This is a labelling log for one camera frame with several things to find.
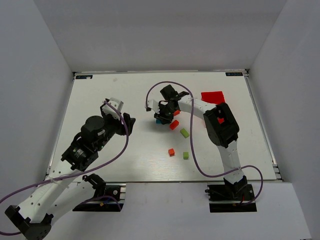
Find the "red arch wood block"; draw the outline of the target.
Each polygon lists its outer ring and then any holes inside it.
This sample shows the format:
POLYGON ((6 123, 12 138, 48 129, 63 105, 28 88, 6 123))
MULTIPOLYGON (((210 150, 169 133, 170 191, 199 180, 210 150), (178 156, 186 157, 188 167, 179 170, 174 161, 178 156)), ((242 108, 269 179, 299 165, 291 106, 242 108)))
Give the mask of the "red arch wood block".
POLYGON ((173 113, 173 115, 174 115, 174 116, 177 116, 179 113, 180 113, 180 111, 179 111, 179 110, 176 110, 176 111, 173 113))

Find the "red rectangular wood block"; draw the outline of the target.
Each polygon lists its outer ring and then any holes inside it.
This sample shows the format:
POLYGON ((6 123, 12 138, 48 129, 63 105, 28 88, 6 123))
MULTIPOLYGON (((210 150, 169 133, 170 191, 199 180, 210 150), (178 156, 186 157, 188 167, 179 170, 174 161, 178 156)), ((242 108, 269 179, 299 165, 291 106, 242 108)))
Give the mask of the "red rectangular wood block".
POLYGON ((171 130, 174 130, 178 125, 180 124, 180 122, 178 120, 174 120, 170 125, 169 128, 171 130))

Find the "red plastic bin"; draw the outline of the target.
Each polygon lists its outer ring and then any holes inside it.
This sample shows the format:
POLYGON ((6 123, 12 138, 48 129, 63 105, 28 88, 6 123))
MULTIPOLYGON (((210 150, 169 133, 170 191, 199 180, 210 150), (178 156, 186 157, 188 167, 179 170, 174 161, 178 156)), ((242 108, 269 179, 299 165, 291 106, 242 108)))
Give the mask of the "red plastic bin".
POLYGON ((214 108, 213 105, 219 105, 221 103, 225 103, 225 97, 222 91, 205 91, 201 93, 201 100, 210 104, 210 108, 208 110, 212 110, 214 108))

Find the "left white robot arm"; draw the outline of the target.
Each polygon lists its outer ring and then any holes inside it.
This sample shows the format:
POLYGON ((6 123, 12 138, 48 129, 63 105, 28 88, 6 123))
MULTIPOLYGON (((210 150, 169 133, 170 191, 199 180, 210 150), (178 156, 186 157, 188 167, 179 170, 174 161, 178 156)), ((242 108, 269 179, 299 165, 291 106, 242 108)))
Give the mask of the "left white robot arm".
POLYGON ((10 205, 5 210, 5 215, 25 239, 42 240, 48 235, 55 218, 50 210, 75 178, 85 174, 95 189, 102 185, 88 167, 115 134, 129 137, 136 122, 128 113, 120 111, 119 106, 103 104, 101 115, 91 116, 85 121, 56 167, 44 181, 33 185, 34 192, 20 204, 10 205))

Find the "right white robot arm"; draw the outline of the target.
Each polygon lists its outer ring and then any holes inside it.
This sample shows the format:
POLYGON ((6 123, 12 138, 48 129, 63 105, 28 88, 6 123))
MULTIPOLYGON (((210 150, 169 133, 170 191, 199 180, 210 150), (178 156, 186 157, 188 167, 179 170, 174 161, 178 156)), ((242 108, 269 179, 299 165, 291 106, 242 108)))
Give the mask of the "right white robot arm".
POLYGON ((160 90, 160 93, 165 104, 149 100, 147 109, 154 110, 154 118, 162 124, 172 123, 176 111, 190 113, 191 122, 194 116, 204 120, 208 137, 220 153, 226 173, 223 176, 226 190, 231 197, 238 197, 248 182, 241 169, 238 155, 240 128, 228 104, 214 104, 195 99, 187 91, 177 92, 170 84, 160 90))

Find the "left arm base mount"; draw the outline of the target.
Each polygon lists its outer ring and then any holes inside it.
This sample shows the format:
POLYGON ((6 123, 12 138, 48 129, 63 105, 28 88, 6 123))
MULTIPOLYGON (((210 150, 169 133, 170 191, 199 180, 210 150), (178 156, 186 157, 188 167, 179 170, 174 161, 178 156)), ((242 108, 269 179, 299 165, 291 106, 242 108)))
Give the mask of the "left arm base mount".
POLYGON ((75 206, 73 212, 121 212, 125 204, 125 183, 107 183, 95 173, 84 175, 82 180, 90 184, 93 195, 75 206))

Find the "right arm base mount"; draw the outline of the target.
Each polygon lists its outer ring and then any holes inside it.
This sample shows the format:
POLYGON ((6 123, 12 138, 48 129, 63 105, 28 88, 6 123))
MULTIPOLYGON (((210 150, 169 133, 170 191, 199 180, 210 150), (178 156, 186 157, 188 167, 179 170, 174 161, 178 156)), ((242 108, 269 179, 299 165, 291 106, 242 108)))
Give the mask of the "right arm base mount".
POLYGON ((253 200, 255 195, 251 184, 245 186, 237 195, 233 195, 224 184, 210 184, 204 192, 208 195, 211 213, 257 212, 257 206, 253 200))

